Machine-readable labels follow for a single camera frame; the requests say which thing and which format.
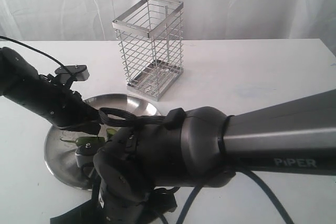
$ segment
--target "white curtain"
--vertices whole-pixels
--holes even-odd
[[[114,40],[111,21],[139,0],[0,0],[0,34]],[[184,39],[321,38],[336,53],[336,0],[182,0]]]

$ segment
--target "wire rack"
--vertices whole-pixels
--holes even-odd
[[[183,72],[182,8],[141,0],[113,21],[129,90],[159,100]]]

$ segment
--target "green vegetable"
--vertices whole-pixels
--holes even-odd
[[[112,137],[113,135],[115,135],[116,132],[117,132],[117,130],[113,129],[113,128],[106,129],[107,139],[110,139],[110,137]]]
[[[102,136],[81,136],[77,138],[75,141],[64,140],[62,138],[60,138],[60,140],[63,142],[76,144],[78,147],[82,145],[86,145],[87,143],[90,143],[90,144],[105,143],[105,138]]]

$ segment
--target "basket base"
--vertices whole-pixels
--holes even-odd
[[[157,61],[158,77],[160,88],[159,91],[152,90],[150,87],[157,87],[157,77],[154,68],[154,62],[149,64],[140,74],[134,79],[129,81],[127,89],[140,94],[146,98],[154,101],[158,101],[162,95],[168,90],[168,88],[177,80],[177,78],[183,73],[183,68],[169,65],[164,61]]]

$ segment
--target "white table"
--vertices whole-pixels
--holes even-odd
[[[83,98],[128,93],[116,41],[31,41],[66,65],[86,64],[90,78],[72,89]],[[53,73],[49,59],[10,42],[40,73]],[[184,73],[160,102],[162,114],[213,106],[241,114],[336,88],[336,59],[318,39],[208,40],[184,42]],[[44,163],[50,124],[0,98],[0,223],[49,223],[90,198],[90,192],[59,182]],[[258,173],[295,223],[335,223],[336,184],[330,176]],[[176,194],[179,208],[191,188]],[[221,189],[206,188],[185,223],[283,223],[274,206],[249,178],[238,174]]]

